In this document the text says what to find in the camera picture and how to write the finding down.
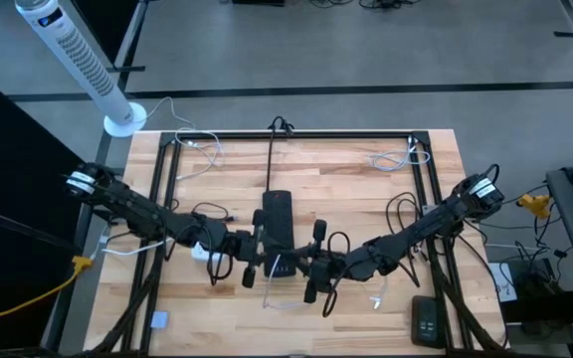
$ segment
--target concrete floor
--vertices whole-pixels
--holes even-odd
[[[71,4],[61,1],[81,24]],[[220,4],[216,0],[152,2],[127,90],[222,90],[284,87],[431,85],[573,81],[572,31],[556,0],[424,0],[392,12],[357,2],[317,9],[307,1],[285,8]],[[90,33],[84,35],[107,64]],[[0,90],[7,94],[81,89],[16,13],[0,0]],[[139,100],[152,109],[157,100]],[[547,170],[573,165],[573,89],[406,94],[292,95],[176,99],[176,109],[201,129],[264,128],[282,115],[297,128],[453,128],[466,171],[501,165],[501,191],[513,197],[538,185]],[[19,105],[84,160],[94,160],[102,115],[92,102]],[[174,129],[165,105],[145,129]],[[107,164],[122,167],[129,139],[112,141]],[[506,207],[491,218],[530,225]],[[96,245],[95,223],[87,251]],[[494,244],[528,231],[486,229]],[[570,243],[561,223],[547,234],[553,248]],[[514,251],[488,248],[491,261]],[[81,350],[98,266],[77,282],[62,352]],[[573,256],[562,286],[573,289]]]

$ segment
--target white power adapter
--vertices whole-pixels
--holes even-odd
[[[214,253],[211,257],[212,262],[216,262],[220,259],[220,253]],[[207,262],[209,260],[209,252],[206,251],[200,243],[196,243],[193,248],[191,248],[191,257],[195,261]]]

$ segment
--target wooden table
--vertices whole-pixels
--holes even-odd
[[[160,132],[139,132],[132,140],[123,180],[143,195],[149,192],[159,135]],[[430,135],[441,188],[447,196],[453,186],[465,178],[462,159],[452,130],[430,130]],[[180,202],[177,211],[189,212],[199,202],[213,202],[228,208],[238,219],[228,225],[231,231],[251,230],[253,212],[262,207],[268,144],[227,140],[223,146],[227,155],[224,166],[176,184],[174,198]],[[295,246],[312,241],[312,225],[316,219],[328,222],[327,234],[347,233],[352,248],[388,233],[384,216],[386,203],[402,192],[415,192],[412,170],[407,166],[393,173],[381,172],[371,168],[365,157],[373,152],[403,150],[405,146],[406,141],[400,139],[277,141],[271,185],[273,189],[292,192]],[[204,168],[206,163],[199,151],[183,148],[179,172],[186,175]],[[167,177],[168,167],[163,170],[163,178]],[[427,170],[423,173],[426,191],[430,193]],[[163,195],[161,190],[159,203]],[[206,213],[222,215],[216,209]],[[402,206],[406,223],[412,222],[413,215],[411,205]],[[396,230],[400,229],[394,215],[391,222]],[[123,230],[117,228],[113,234]],[[467,229],[463,237],[485,255],[477,232]],[[335,240],[333,245],[334,250],[345,250],[342,240]],[[123,237],[112,241],[109,247],[132,250],[137,248],[137,239]],[[479,259],[462,243],[457,244],[455,255],[467,305],[492,337],[502,342],[503,323],[491,278]],[[153,251],[149,253],[150,261],[152,257]],[[86,349],[102,340],[127,306],[135,262],[136,256],[105,256]],[[442,352],[414,346],[410,341],[412,296],[434,295],[429,266],[421,259],[416,260],[420,288],[414,287],[406,274],[397,269],[388,275],[383,303],[374,310],[369,296],[380,291],[384,278],[376,273],[365,283],[344,280],[338,288],[335,309],[328,318],[321,316],[323,294],[310,306],[263,309],[267,281],[260,269],[254,288],[242,287],[245,266],[234,263],[231,276],[212,287],[205,263],[194,262],[189,249],[177,247],[170,262],[163,266],[156,307],[169,312],[168,325],[154,330],[149,354],[414,355]],[[270,301],[272,304],[301,302],[304,286],[301,274],[276,279]],[[140,339],[144,306],[145,303],[136,320],[134,347]],[[452,307],[449,307],[449,317],[455,341],[461,342]]]

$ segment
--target small blue object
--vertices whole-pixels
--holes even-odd
[[[152,328],[167,328],[167,318],[169,317],[169,312],[166,311],[154,311],[154,315],[151,318]]]

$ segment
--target black metal frame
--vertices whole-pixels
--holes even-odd
[[[271,137],[271,132],[268,130],[266,130],[266,131],[247,131],[247,132],[245,132],[245,131],[232,131],[232,132],[225,131],[225,132],[218,132],[217,134],[218,134],[218,137],[220,140],[233,140],[233,139],[269,140]],[[170,146],[170,144],[173,144],[173,153],[172,153],[172,158],[171,158],[171,162],[170,162],[169,177],[168,177],[168,181],[167,181],[167,188],[166,188],[165,199],[164,199],[164,205],[167,207],[169,207],[169,205],[171,204],[171,201],[173,199],[173,192],[174,192],[175,183],[176,183],[175,177],[176,177],[176,173],[178,170],[178,164],[180,161],[181,145],[180,145],[180,143],[178,143],[175,140],[176,139],[175,135],[176,135],[175,132],[163,132],[163,133],[161,133],[158,153],[156,156],[156,164],[154,166],[152,186],[151,186],[151,190],[150,190],[150,194],[149,194],[149,198],[151,200],[156,200],[156,197],[158,194],[158,188],[160,186],[162,166],[164,165],[164,157],[165,157],[167,148]],[[363,131],[356,131],[356,130],[351,130],[351,131],[305,130],[305,131],[302,131],[302,130],[300,130],[300,131],[298,131],[298,130],[296,130],[293,133],[293,135],[291,135],[289,138],[291,138],[291,139],[338,139],[338,138],[340,138],[340,139],[348,139],[348,138],[351,138],[351,139],[369,139],[369,138],[370,139],[372,139],[372,138],[404,139],[404,138],[408,138],[408,137],[415,138],[419,143],[422,144],[422,146],[424,147],[424,150],[426,152],[428,152],[431,157],[433,157],[432,146],[430,143],[430,135],[429,135],[428,131],[386,131],[386,130],[363,130]],[[182,137],[179,139],[200,140],[200,139],[211,139],[211,138],[212,137],[210,135],[205,134],[205,133],[190,132],[190,133],[182,133]],[[278,133],[276,133],[275,138],[286,139],[287,135],[283,132],[278,132]],[[417,153],[413,153],[411,155],[413,156],[411,159],[413,161],[417,161]],[[440,188],[438,177],[437,177],[437,169],[436,169],[436,166],[432,160],[429,161],[429,164],[428,164],[428,174],[429,174],[429,179],[430,179],[430,184],[431,184],[433,196],[435,198],[435,203],[439,203],[442,200],[442,193],[441,193],[441,188]],[[419,204],[422,207],[424,207],[427,205],[427,200],[426,200],[426,193],[425,193],[423,177],[422,177],[422,172],[421,172],[420,166],[416,166],[416,165],[413,166],[413,176],[415,179],[415,187],[416,187],[416,193],[417,193],[417,197],[419,200]],[[435,249],[434,239],[427,240],[427,243],[428,243],[428,248],[429,248],[429,256],[431,256],[431,257],[434,256],[436,258],[437,257],[437,251]],[[446,254],[446,260],[448,262],[450,280],[453,283],[453,285],[457,291],[457,294],[461,295],[461,284],[459,282],[459,273],[457,271],[457,264],[455,262],[455,256],[454,256],[452,247],[449,245],[444,245],[444,250],[445,250],[445,254]],[[133,296],[135,295],[135,293],[137,292],[137,290],[140,288],[140,284],[142,283],[142,280],[143,280],[146,255],[147,255],[147,253],[145,253],[145,252],[140,253],[138,255],[138,259],[136,262],[136,269],[134,271],[132,292],[131,292],[131,296],[130,296],[132,299],[133,299]],[[154,263],[153,263],[153,268],[160,268],[160,266],[162,266],[163,256],[164,256],[164,248],[160,247],[156,251]],[[431,260],[431,266],[432,265],[439,265],[439,260]],[[444,319],[446,319],[447,318],[447,311],[446,311],[446,301],[444,298],[444,294],[437,287],[435,287],[435,292],[436,292],[438,303],[439,303],[441,310],[442,310],[442,316]],[[122,340],[121,351],[120,351],[121,354],[125,354],[125,355],[137,354],[141,357],[147,356],[148,351],[149,351],[149,343],[151,340],[151,333],[152,333],[151,319],[152,319],[152,315],[154,313],[154,310],[156,308],[155,305],[156,305],[157,293],[158,293],[158,283],[154,285],[151,292],[149,293],[149,299],[148,299],[147,307],[145,310],[145,321],[144,321],[144,325],[143,325],[142,336],[141,336],[140,346],[139,346],[138,351],[134,351],[133,349],[131,349],[131,342],[132,342],[132,336],[133,336],[133,320],[132,320],[132,322],[129,324],[129,326],[125,329],[125,332],[123,333],[123,340]],[[459,325],[460,325],[460,328],[462,330],[462,333],[464,334],[463,336],[467,337],[467,338],[464,338],[464,347],[467,349],[473,349],[474,347],[472,345],[472,339],[471,339],[470,331],[467,329],[465,323],[463,322],[463,320],[460,317],[458,317],[458,320],[459,320]],[[447,347],[448,348],[455,348],[450,324],[447,324],[445,326],[447,327],[446,332],[445,332]]]

